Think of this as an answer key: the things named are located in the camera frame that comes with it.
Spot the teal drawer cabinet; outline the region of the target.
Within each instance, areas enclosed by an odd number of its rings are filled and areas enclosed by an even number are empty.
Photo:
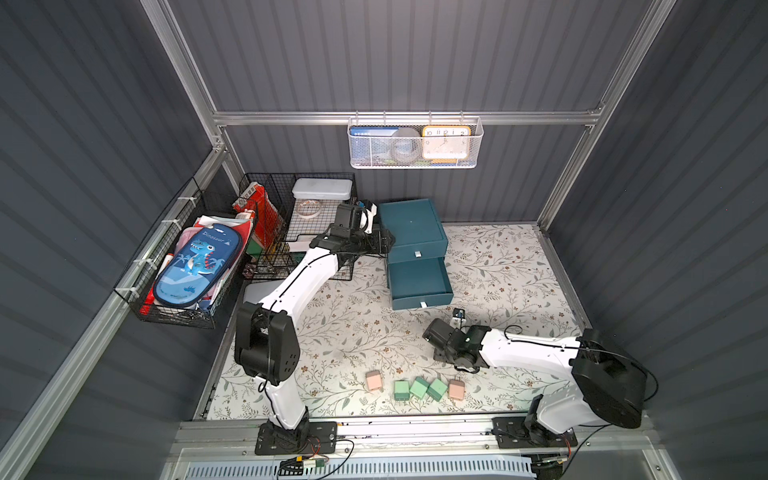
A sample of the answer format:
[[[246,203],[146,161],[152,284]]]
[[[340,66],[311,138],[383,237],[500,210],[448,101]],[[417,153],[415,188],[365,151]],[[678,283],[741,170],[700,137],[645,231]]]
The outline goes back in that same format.
[[[430,199],[384,203],[382,226],[395,241],[387,254],[387,285],[393,310],[448,305],[453,289],[445,258],[448,238]]]

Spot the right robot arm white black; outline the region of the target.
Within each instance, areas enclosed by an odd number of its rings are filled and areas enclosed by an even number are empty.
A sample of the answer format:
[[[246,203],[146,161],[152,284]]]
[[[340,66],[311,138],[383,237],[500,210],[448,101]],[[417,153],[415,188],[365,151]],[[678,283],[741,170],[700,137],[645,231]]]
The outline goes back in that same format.
[[[578,336],[544,338],[484,325],[465,329],[435,319],[423,334],[437,359],[459,371],[519,368],[565,380],[554,394],[536,395],[523,420],[536,445],[576,426],[641,426],[646,384],[652,377],[622,347],[594,329]]]

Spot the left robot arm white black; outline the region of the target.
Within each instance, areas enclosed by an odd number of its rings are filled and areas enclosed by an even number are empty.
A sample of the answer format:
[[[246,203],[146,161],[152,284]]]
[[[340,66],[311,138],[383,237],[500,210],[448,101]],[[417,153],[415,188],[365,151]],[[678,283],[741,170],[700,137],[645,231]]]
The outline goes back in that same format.
[[[294,434],[308,422],[294,378],[301,357],[297,328],[310,300],[344,266],[384,256],[395,237],[371,201],[342,203],[333,222],[309,244],[297,267],[261,299],[246,292],[239,307],[234,361],[267,398],[269,421]]]

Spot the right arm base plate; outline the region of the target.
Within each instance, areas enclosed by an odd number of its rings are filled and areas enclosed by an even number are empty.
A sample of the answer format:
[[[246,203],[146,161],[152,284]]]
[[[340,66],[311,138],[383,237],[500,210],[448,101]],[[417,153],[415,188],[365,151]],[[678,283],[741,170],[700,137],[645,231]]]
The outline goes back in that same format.
[[[500,449],[575,448],[579,444],[573,430],[555,434],[536,422],[529,427],[523,417],[494,417],[490,433]]]

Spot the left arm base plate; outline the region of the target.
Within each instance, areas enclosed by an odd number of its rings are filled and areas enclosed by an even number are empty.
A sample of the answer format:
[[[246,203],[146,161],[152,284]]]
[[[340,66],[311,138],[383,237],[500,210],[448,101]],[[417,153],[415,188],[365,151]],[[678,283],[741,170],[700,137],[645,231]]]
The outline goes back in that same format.
[[[286,430],[272,422],[265,422],[259,427],[254,454],[330,454],[335,452],[337,440],[338,424],[335,422],[303,422],[295,430]]]

